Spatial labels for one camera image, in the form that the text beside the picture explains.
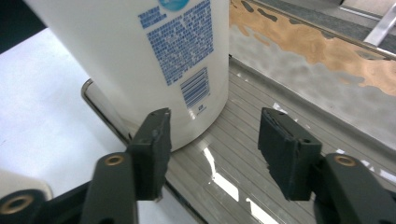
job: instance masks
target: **blue logo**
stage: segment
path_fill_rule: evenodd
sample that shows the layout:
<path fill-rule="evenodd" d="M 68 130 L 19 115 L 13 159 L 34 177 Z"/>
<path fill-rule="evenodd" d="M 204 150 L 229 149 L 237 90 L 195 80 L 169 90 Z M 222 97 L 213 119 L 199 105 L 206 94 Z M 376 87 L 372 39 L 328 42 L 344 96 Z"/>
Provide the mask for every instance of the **blue logo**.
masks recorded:
<path fill-rule="evenodd" d="M 171 11 L 179 11 L 189 3 L 190 0 L 159 0 L 160 4 Z"/>

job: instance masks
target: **barcode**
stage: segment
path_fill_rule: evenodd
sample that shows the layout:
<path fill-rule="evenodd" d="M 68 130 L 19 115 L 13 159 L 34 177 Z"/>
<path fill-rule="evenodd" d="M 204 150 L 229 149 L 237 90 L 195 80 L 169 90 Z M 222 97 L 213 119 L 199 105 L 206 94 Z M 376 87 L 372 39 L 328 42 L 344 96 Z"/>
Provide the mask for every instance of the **barcode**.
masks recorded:
<path fill-rule="evenodd" d="M 209 78 L 207 68 L 201 69 L 197 74 L 181 83 L 184 101 L 187 108 L 191 108 L 209 94 Z"/>

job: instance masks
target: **black metal bracket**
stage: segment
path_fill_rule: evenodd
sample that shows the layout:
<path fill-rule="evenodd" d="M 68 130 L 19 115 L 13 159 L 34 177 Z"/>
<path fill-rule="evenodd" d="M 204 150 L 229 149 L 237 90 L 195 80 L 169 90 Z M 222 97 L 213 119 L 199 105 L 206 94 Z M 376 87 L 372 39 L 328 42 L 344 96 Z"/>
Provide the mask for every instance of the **black metal bracket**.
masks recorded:
<path fill-rule="evenodd" d="M 259 150 L 287 200 L 308 201 L 311 192 L 316 194 L 318 223 L 396 224 L 394 193 L 359 160 L 321 156 L 319 140 L 288 115 L 262 109 Z"/>
<path fill-rule="evenodd" d="M 168 108 L 150 113 L 125 152 L 96 163 L 91 182 L 47 202 L 36 189 L 4 197 L 0 223 L 137 223 L 136 201 L 162 196 L 172 148 L 170 118 Z"/>

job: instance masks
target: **white cylindrical object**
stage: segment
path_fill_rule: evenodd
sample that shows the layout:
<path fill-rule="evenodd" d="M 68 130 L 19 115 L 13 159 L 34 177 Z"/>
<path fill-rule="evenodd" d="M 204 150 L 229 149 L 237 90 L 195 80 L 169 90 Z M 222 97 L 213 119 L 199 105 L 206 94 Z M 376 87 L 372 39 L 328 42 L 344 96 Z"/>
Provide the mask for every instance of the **white cylindrical object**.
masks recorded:
<path fill-rule="evenodd" d="M 228 98 L 228 0 L 25 0 L 134 134 L 172 110 L 173 150 L 198 137 Z"/>
<path fill-rule="evenodd" d="M 44 193 L 46 200 L 52 199 L 52 190 L 43 180 L 35 179 L 30 176 L 19 175 L 9 170 L 0 169 L 0 199 L 8 194 L 24 189 L 39 189 Z"/>

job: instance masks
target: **metal edge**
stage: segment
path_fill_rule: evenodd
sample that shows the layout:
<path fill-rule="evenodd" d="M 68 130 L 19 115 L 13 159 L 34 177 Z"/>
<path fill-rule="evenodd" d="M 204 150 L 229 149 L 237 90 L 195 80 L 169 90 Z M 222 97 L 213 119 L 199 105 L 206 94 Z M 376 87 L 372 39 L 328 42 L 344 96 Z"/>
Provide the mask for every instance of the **metal edge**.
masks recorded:
<path fill-rule="evenodd" d="M 233 56 L 230 59 L 230 61 L 234 61 L 238 66 L 246 69 L 253 76 L 261 78 L 266 83 L 269 83 L 268 85 L 274 86 L 278 90 L 282 90 L 290 98 L 296 99 L 296 101 L 299 101 L 301 103 L 301 105 L 304 105 L 305 107 L 310 108 L 312 111 L 315 111 L 316 113 L 320 114 L 323 118 L 326 118 L 326 120 L 330 120 L 331 123 L 342 127 L 344 130 L 347 130 L 349 133 L 352 133 L 355 136 L 359 137 L 359 139 L 365 140 L 365 144 L 370 146 L 370 148 L 377 150 L 378 153 L 381 153 L 381 154 L 385 155 L 386 157 L 393 158 L 394 160 L 396 160 L 395 151 L 391 147 L 382 143 L 380 140 L 371 136 L 370 134 L 364 133 L 363 131 L 359 130 L 357 127 L 346 122 L 345 120 L 335 116 L 334 114 L 332 114 L 330 112 L 323 110 L 318 105 L 315 105 L 312 102 L 309 102 L 308 100 L 306 100 L 304 97 L 302 97 L 300 94 L 293 91 L 292 89 L 280 84 L 279 82 L 277 82 L 269 77 L 264 76 L 262 73 L 260 73 L 260 71 L 256 70 L 255 68 L 245 65 L 238 58 L 235 58 Z"/>
<path fill-rule="evenodd" d="M 392 59 L 393 61 L 396 61 L 396 54 L 395 53 L 392 53 L 392 52 L 384 50 L 384 49 L 377 48 L 376 46 L 371 45 L 369 43 L 365 43 L 365 42 L 360 41 L 358 39 L 355 39 L 355 38 L 340 34 L 340 33 L 336 32 L 336 31 L 334 31 L 332 29 L 329 29 L 327 27 L 320 26 L 320 25 L 312 23 L 311 21 L 307 21 L 305 19 L 296 17 L 295 15 L 292 15 L 289 12 L 286 12 L 286 11 L 283 11 L 281 9 L 269 6 L 269 5 L 267 5 L 267 4 L 263 3 L 263 2 L 259 2 L 259 0 L 246 0 L 246 1 L 248 1 L 248 2 L 250 2 L 252 4 L 255 4 L 256 6 L 259 6 L 259 7 L 265 7 L 268 10 L 271 10 L 271 11 L 274 11 L 276 13 L 279 13 L 279 14 L 281 14 L 283 16 L 286 16 L 286 17 L 288 17 L 290 19 L 294 19 L 296 21 L 299 21 L 302 24 L 308 25 L 308 26 L 313 27 L 315 29 L 318 29 L 320 31 L 331 33 L 332 35 L 334 35 L 334 37 L 342 39 L 342 40 L 344 40 L 344 41 L 346 41 L 346 42 L 348 42 L 350 44 L 353 44 L 353 45 L 359 46 L 361 48 L 370 50 L 373 53 L 380 54 L 380 55 L 382 55 L 384 57 Z"/>
<path fill-rule="evenodd" d="M 375 46 L 379 46 L 382 41 L 387 37 L 388 33 L 394 27 L 396 22 L 396 3 L 385 13 L 381 21 L 375 26 L 375 28 L 366 36 L 364 42 L 370 43 Z"/>
<path fill-rule="evenodd" d="M 121 142 L 128 146 L 131 139 L 125 137 L 112 123 L 111 121 L 99 110 L 99 108 L 93 103 L 90 97 L 87 95 L 87 90 L 93 83 L 92 79 L 88 79 L 81 88 L 81 97 L 88 104 L 88 106 L 95 112 L 95 114 L 105 123 L 105 125 L 121 140 Z"/>
<path fill-rule="evenodd" d="M 340 6 L 339 8 L 341 10 L 346 11 L 346 12 L 353 13 L 355 15 L 362 16 L 362 17 L 365 17 L 365 18 L 368 18 L 368 19 L 371 19 L 371 20 L 374 20 L 374 21 L 380 21 L 381 20 L 379 15 L 375 15 L 374 13 L 370 13 L 370 12 L 365 12 L 363 10 L 359 10 L 357 8 L 354 8 L 354 7 Z"/>
<path fill-rule="evenodd" d="M 106 117 L 105 114 L 102 113 L 102 111 L 99 110 L 99 108 L 93 103 L 93 101 L 90 99 L 90 97 L 87 95 L 87 90 L 91 86 L 93 81 L 91 79 L 88 79 L 81 88 L 81 97 L 84 99 L 84 101 L 87 103 L 87 105 L 95 112 L 95 114 L 105 123 L 105 125 L 121 140 L 121 142 L 127 147 L 130 143 L 131 140 L 127 139 L 123 134 L 117 129 L 116 126 L 114 126 L 111 121 Z M 195 210 L 191 204 L 175 189 L 175 187 L 172 186 L 171 183 L 169 183 L 168 180 L 165 181 L 164 185 L 169 192 L 177 199 L 178 202 L 186 209 L 186 211 L 200 224 L 207 224 L 208 222 L 198 213 L 197 210 Z"/>

